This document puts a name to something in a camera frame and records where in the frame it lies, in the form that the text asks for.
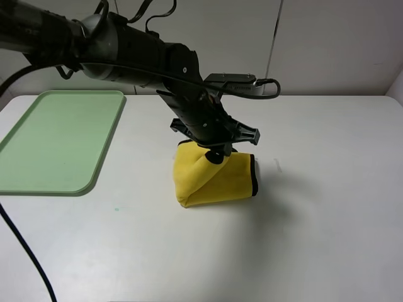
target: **black cable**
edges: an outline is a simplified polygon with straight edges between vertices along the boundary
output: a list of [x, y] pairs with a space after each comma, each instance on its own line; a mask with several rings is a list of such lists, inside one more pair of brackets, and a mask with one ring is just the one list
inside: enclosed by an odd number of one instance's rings
[[135, 23], [139, 19], [141, 19], [141, 17], [143, 17], [147, 8], [149, 8], [151, 2], [152, 2], [152, 0], [144, 0], [143, 3], [141, 4], [139, 10], [137, 11], [136, 15], [132, 19], [128, 20], [127, 23]]
[[18, 242], [22, 245], [24, 248], [25, 252], [28, 254], [29, 258], [33, 262], [33, 265], [37, 268], [39, 275], [41, 276], [42, 280], [44, 281], [46, 288], [49, 292], [50, 299], [52, 302], [57, 302], [55, 293], [53, 291], [52, 285], [49, 282], [48, 277], [46, 276], [45, 272], [42, 269], [42, 266], [40, 266], [37, 258], [35, 257], [34, 253], [32, 252], [31, 248], [28, 246], [28, 244], [25, 242], [24, 238], [21, 236], [20, 231], [18, 231], [17, 227], [13, 223], [13, 221], [10, 219], [10, 217], [7, 215], [6, 211], [4, 210], [3, 206], [0, 203], [0, 215], [8, 225], [8, 227], [11, 229], [12, 233], [15, 235], [17, 238]]
[[95, 38], [100, 31], [102, 30], [102, 26], [104, 25], [104, 23], [106, 22], [106, 18], [108, 17], [108, 13], [109, 13], [109, 2], [108, 0], [101, 0], [98, 4], [98, 7], [95, 10], [94, 14], [99, 14], [102, 10], [102, 15], [101, 15], [101, 19], [99, 19], [98, 23], [96, 24], [93, 32], [90, 35], [90, 39]]
[[149, 21], [150, 21], [151, 19], [154, 19], [154, 18], [165, 18], [165, 17], [171, 16], [171, 15], [174, 13], [175, 10], [176, 10], [176, 0], [174, 0], [174, 4], [173, 4], [172, 8], [171, 8], [168, 12], [166, 12], [166, 13], [164, 13], [164, 14], [158, 14], [158, 15], [155, 15], [155, 16], [151, 16], [150, 18], [147, 19], [147, 21], [145, 22], [145, 32], [146, 32], [146, 33], [149, 33], [149, 32], [150, 32], [148, 25], [149, 25]]
[[[146, 72], [148, 74], [154, 74], [155, 76], [157, 75], [157, 76], [160, 76], [160, 77], [165, 77], [167, 79], [172, 79], [172, 80], [179, 81], [179, 82], [182, 82], [182, 83], [191, 84], [191, 85], [202, 87], [202, 88], [205, 88], [205, 89], [226, 93], [226, 94], [229, 94], [231, 96], [238, 96], [240, 98], [245, 98], [245, 99], [274, 99], [274, 98], [277, 98], [280, 95], [280, 92], [281, 92], [280, 83], [275, 79], [261, 79], [261, 81], [264, 81], [265, 84], [274, 84], [274, 85], [276, 85], [277, 92], [275, 94], [265, 95], [265, 96], [253, 96], [251, 94], [244, 94], [244, 93], [241, 93], [241, 92], [232, 91], [230, 89], [225, 89], [225, 88], [217, 87], [217, 86], [214, 86], [214, 85], [209, 85], [209, 84], [204, 83], [204, 82], [197, 82], [197, 81], [194, 81], [194, 80], [191, 80], [191, 79], [186, 79], [186, 78], [180, 77], [180, 76], [178, 76], [178, 75], [176, 75], [176, 74], [174, 74], [172, 72], [160, 71], [160, 70], [152, 68], [152, 67], [146, 67], [146, 66], [139, 65], [139, 64], [133, 64], [131, 62], [115, 62], [115, 61], [112, 61], [112, 60], [82, 59], [82, 60], [77, 60], [75, 63], [77, 63], [77, 64], [94, 64], [94, 65], [110, 65], [110, 66], [115, 66], [115, 67], [124, 67], [124, 68], [128, 68], [128, 69], [133, 69], [133, 70], [137, 70], [137, 71]], [[25, 67], [25, 68], [17, 71], [16, 73], [14, 73], [12, 76], [10, 76], [7, 80], [5, 80], [1, 84], [1, 86], [0, 86], [0, 97], [3, 95], [5, 90], [7, 90], [7, 88], [9, 86], [11, 86], [13, 82], [17, 81], [20, 77], [23, 77], [26, 74], [29, 74], [30, 72], [33, 72], [33, 71], [36, 71], [36, 70], [46, 69], [46, 68], [49, 68], [49, 67], [57, 67], [57, 66], [62, 66], [62, 65], [64, 65], [62, 62], [43, 64], [43, 65], [38, 65], [38, 66], [31, 65], [31, 66]]]

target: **table surface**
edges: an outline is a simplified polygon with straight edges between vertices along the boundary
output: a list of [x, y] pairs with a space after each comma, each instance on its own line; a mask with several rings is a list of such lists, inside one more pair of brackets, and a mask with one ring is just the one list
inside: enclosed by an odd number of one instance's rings
[[[34, 101], [0, 112], [0, 139]], [[184, 209], [183, 139], [158, 96], [128, 96], [95, 188], [0, 196], [61, 302], [402, 301], [403, 108], [383, 96], [224, 96], [260, 129], [259, 194]], [[0, 221], [1, 301], [49, 301]]]

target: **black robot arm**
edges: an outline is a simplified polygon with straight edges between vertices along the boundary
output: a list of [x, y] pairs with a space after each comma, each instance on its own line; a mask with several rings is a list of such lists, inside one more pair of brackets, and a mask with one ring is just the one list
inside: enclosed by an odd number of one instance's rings
[[[171, 128], [217, 153], [229, 155], [236, 142], [258, 143], [259, 131], [234, 120], [220, 102], [222, 93], [205, 88], [209, 85], [200, 76], [196, 52], [180, 43], [165, 43], [157, 33], [137, 30], [128, 23], [125, 17], [108, 11], [107, 0], [82, 21], [68, 20], [18, 0], [0, 0], [0, 48], [23, 53], [32, 65], [62, 62], [70, 69], [66, 74], [57, 67], [64, 79], [82, 70], [93, 79], [153, 88], [178, 116]], [[116, 65], [90, 64], [86, 60]], [[135, 70], [130, 67], [133, 64], [154, 72]], [[188, 83], [173, 79], [176, 77]], [[259, 83], [250, 75], [242, 79], [239, 75], [223, 75], [220, 81], [209, 83], [225, 88], [234, 81]], [[278, 91], [266, 99], [280, 93], [278, 82], [271, 82]]]

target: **yellow cloth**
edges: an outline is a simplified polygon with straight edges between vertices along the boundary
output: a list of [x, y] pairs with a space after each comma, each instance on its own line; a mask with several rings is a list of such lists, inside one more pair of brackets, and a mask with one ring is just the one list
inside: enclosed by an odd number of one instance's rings
[[195, 142], [178, 145], [174, 163], [176, 198], [185, 208], [197, 204], [248, 198], [258, 192], [254, 156], [232, 152], [221, 164], [213, 164], [208, 149]]

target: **light green tray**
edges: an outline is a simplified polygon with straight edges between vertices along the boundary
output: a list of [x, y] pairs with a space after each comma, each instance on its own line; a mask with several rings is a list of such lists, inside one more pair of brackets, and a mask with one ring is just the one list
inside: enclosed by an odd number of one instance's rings
[[0, 143], [0, 194], [90, 191], [124, 104], [119, 91], [39, 95]]

